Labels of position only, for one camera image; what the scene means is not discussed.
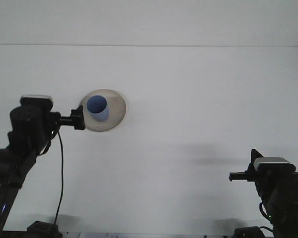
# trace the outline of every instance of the blue cup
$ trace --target blue cup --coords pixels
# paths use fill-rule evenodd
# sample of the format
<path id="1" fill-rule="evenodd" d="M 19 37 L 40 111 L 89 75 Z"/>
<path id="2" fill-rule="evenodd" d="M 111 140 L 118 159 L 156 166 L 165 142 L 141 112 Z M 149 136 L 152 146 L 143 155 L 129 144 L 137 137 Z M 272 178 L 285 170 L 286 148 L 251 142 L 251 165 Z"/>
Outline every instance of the blue cup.
<path id="1" fill-rule="evenodd" d="M 98 122 L 104 122 L 109 117 L 107 100 L 100 95 L 95 95 L 88 99 L 87 110 Z"/>

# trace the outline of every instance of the robotic arm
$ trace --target robotic arm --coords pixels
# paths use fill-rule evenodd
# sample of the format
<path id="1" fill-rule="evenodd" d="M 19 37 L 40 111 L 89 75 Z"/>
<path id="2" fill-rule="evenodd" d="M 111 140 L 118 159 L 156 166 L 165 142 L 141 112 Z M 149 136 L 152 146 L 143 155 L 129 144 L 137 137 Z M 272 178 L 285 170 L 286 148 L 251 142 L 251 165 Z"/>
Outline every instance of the robotic arm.
<path id="1" fill-rule="evenodd" d="M 255 182 L 257 193 L 262 200 L 260 211 L 273 225 L 274 237 L 298 238 L 298 172 L 293 164 L 284 158 L 263 157 L 253 149 L 248 169 L 245 172 L 230 173 L 229 180 Z M 264 237 L 259 236 L 263 233 L 258 229 L 236 229 L 234 238 Z"/>
<path id="2" fill-rule="evenodd" d="M 47 152 L 61 125 L 85 129 L 82 106 L 72 110 L 71 116 L 62 117 L 51 112 L 50 97 L 23 96 L 20 104 L 10 113 L 9 145 L 0 150 L 0 233 L 27 173 L 37 156 Z"/>

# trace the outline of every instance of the round plate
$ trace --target round plate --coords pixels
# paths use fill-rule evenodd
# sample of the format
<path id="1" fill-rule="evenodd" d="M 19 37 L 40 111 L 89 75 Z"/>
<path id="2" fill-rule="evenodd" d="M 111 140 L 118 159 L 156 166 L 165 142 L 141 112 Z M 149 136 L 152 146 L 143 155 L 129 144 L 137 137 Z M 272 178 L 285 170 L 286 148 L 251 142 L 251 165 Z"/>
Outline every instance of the round plate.
<path id="1" fill-rule="evenodd" d="M 104 122 L 96 121 L 87 110 L 87 101 L 90 97 L 100 95 L 103 96 L 108 104 L 109 117 Z M 120 94 L 109 89 L 99 89 L 86 95 L 79 105 L 83 105 L 83 114 L 85 126 L 93 131 L 108 131 L 116 127 L 124 118 L 126 114 L 126 103 Z"/>

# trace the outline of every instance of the beige plate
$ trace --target beige plate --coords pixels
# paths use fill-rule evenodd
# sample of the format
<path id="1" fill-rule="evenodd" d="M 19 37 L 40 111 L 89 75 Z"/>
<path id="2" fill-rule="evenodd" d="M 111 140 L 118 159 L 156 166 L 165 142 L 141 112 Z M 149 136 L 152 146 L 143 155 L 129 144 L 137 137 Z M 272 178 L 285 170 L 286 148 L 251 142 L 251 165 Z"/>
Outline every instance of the beige plate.
<path id="1" fill-rule="evenodd" d="M 109 117 L 104 122 L 96 121 L 87 110 L 87 101 L 90 97 L 100 95 L 103 96 L 108 104 Z M 83 114 L 86 128 L 93 131 L 108 131 L 116 127 L 124 118 L 126 114 L 126 103 L 125 100 L 112 90 L 99 89 L 86 95 L 79 105 L 83 105 Z"/>

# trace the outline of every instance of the white backdrop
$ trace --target white backdrop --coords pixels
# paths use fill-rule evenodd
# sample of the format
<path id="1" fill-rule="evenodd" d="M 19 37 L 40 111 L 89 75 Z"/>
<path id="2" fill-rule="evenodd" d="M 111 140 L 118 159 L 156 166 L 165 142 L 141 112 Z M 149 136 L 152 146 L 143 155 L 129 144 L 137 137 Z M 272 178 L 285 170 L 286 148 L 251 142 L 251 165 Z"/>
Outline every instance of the white backdrop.
<path id="1" fill-rule="evenodd" d="M 0 1 L 0 148 L 21 95 L 51 95 L 66 116 L 91 91 L 116 90 L 127 103 L 117 128 L 61 128 L 61 231 L 228 235 L 268 226 L 254 184 L 228 174 L 247 168 L 252 148 L 298 168 L 293 46 L 298 0 Z M 55 139 L 5 229 L 53 221 L 60 156 Z"/>
<path id="2" fill-rule="evenodd" d="M 229 182 L 250 151 L 298 167 L 298 48 L 0 46 L 0 147 L 22 94 L 64 115 L 94 89 L 124 95 L 112 131 L 61 128 L 62 231 L 231 234 L 266 225 L 253 183 Z M 39 157 L 7 229 L 50 219 L 60 148 Z"/>
<path id="3" fill-rule="evenodd" d="M 298 46 L 298 0 L 4 0 L 2 43 Z"/>

